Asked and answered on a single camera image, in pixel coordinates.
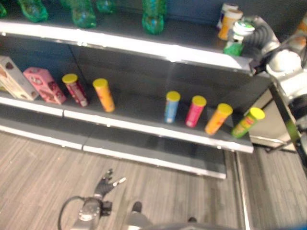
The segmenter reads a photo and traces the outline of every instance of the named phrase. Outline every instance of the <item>floor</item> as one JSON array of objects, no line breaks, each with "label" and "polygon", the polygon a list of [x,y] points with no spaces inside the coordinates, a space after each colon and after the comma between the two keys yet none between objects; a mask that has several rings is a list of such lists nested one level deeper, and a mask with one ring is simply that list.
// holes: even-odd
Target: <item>floor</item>
[{"label": "floor", "polygon": [[[227,179],[191,175],[132,161],[0,132],[0,230],[56,230],[59,210],[71,196],[91,196],[109,169],[114,179],[127,181],[106,199],[113,202],[110,217],[99,230],[120,230],[135,201],[153,223],[201,223],[243,229],[244,220],[234,155],[226,154]],[[262,149],[240,154],[252,229],[275,229],[307,220],[307,179],[298,156]],[[81,202],[67,207],[63,229],[70,229]]]}]

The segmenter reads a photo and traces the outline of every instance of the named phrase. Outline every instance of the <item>red chip canister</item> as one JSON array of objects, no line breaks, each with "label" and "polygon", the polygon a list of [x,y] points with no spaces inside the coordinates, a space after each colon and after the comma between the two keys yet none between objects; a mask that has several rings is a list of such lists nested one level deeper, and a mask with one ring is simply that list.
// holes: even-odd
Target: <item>red chip canister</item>
[{"label": "red chip canister", "polygon": [[207,100],[199,95],[192,98],[192,103],[186,118],[186,125],[193,128],[196,126],[198,119],[207,104]]},{"label": "red chip canister", "polygon": [[62,81],[65,83],[69,93],[74,98],[75,102],[85,107],[88,105],[86,94],[78,81],[78,76],[74,73],[66,74],[62,77]]}]

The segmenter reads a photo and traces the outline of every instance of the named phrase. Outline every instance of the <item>shelf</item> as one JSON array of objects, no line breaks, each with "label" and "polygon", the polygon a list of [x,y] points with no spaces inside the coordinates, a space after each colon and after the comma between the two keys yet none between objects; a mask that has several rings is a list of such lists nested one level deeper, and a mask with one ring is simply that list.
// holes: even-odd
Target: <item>shelf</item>
[{"label": "shelf", "polygon": [[8,16],[0,20],[0,34],[17,35],[58,43],[99,49],[115,49],[195,65],[210,65],[250,73],[251,59],[222,53],[225,42],[217,38],[214,27],[167,20],[160,35],[148,35],[142,29],[142,15],[96,12],[97,27],[80,29],[71,22],[70,11],[60,4],[47,4],[49,19],[44,23],[27,21],[19,6],[12,4]]},{"label": "shelf", "polygon": [[34,101],[26,101],[22,99],[13,98],[7,92],[0,92],[0,104],[10,105],[17,108],[32,110],[35,112],[41,112],[45,114],[63,116],[63,108],[57,104],[51,104],[46,102],[41,98],[37,98]]},{"label": "shelf", "polygon": [[226,178],[222,150],[184,141],[97,127],[83,150],[198,175]]},{"label": "shelf", "polygon": [[[205,107],[197,126],[189,128],[185,125],[189,105],[185,103],[179,103],[176,121],[167,124],[164,122],[164,99],[124,92],[112,92],[112,94],[117,106],[112,113],[103,111],[98,97],[95,92],[91,91],[89,91],[90,104],[87,107],[79,107],[72,98],[68,98],[63,105],[45,103],[44,107],[40,108],[46,110],[41,109],[39,112],[52,114],[54,109],[55,111],[60,109],[66,118],[138,131],[158,137],[189,141],[218,149],[253,152],[253,145],[248,134],[240,139],[234,138],[230,134],[233,124],[239,121],[240,115],[233,114],[214,136],[209,136],[204,132],[204,127],[214,112],[212,108]],[[42,99],[34,102],[22,101],[13,99],[9,94],[1,92],[0,103],[3,101],[12,102],[10,105],[16,107],[21,107],[21,104],[26,103],[26,109],[33,111],[35,111],[37,104],[44,104]]]},{"label": "shelf", "polygon": [[62,147],[198,175],[226,178],[224,153],[219,149],[33,113],[5,105],[0,110],[0,124],[0,131]]},{"label": "shelf", "polygon": [[16,111],[5,105],[0,110],[1,131],[78,150],[82,149],[94,126],[83,123],[76,125],[73,121],[27,110]]}]

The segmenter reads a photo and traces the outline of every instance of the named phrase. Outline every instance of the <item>yellow lid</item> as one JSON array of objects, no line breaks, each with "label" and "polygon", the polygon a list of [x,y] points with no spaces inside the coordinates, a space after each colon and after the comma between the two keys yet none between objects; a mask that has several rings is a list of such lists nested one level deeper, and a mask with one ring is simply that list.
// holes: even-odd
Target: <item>yellow lid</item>
[{"label": "yellow lid", "polygon": [[74,83],[75,81],[77,81],[77,79],[78,79],[78,76],[74,73],[65,74],[62,77],[62,81],[66,84]]},{"label": "yellow lid", "polygon": [[226,115],[226,116],[231,115],[232,112],[233,112],[232,107],[231,107],[230,105],[226,104],[226,103],[220,103],[220,104],[218,104],[217,110],[218,110],[220,113],[222,113],[222,114],[224,114],[224,115]]},{"label": "yellow lid", "polygon": [[250,114],[252,114],[252,116],[257,120],[261,120],[265,117],[264,111],[256,107],[250,109]]},{"label": "yellow lid", "polygon": [[93,81],[94,88],[105,88],[107,87],[107,80],[104,78],[97,78]]},{"label": "yellow lid", "polygon": [[180,94],[177,91],[170,91],[166,94],[166,99],[177,102],[180,100]]},{"label": "yellow lid", "polygon": [[196,95],[192,98],[192,103],[199,107],[203,107],[207,104],[207,100],[203,96]]}]

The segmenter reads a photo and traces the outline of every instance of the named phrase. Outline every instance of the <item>blue chip canister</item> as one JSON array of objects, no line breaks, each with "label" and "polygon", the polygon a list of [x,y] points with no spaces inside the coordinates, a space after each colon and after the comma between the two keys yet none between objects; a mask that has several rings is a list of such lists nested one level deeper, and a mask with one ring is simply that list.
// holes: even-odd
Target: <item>blue chip canister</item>
[{"label": "blue chip canister", "polygon": [[172,123],[175,120],[180,94],[177,91],[170,91],[166,94],[166,107],[164,113],[164,121]]}]

